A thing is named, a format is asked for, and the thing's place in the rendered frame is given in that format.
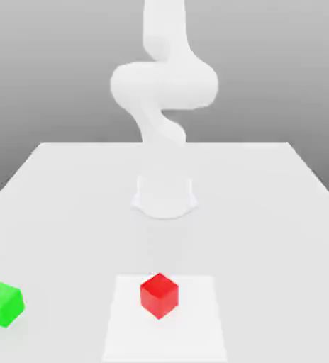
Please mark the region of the small green cube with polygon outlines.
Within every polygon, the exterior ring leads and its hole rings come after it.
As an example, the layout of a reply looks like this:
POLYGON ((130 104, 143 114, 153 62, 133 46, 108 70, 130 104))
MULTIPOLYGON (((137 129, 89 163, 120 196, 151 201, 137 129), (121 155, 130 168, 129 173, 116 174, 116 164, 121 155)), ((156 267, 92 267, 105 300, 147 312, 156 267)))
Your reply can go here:
POLYGON ((21 290, 0 282, 0 327, 10 326, 24 309, 21 290))

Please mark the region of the small red cube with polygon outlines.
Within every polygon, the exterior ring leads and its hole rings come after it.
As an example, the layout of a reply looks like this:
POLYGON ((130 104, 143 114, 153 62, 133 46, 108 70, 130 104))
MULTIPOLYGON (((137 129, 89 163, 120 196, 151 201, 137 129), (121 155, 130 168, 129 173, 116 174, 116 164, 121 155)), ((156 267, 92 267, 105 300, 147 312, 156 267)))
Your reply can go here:
POLYGON ((140 285, 141 306, 158 320, 179 304, 179 286, 158 273, 140 285))

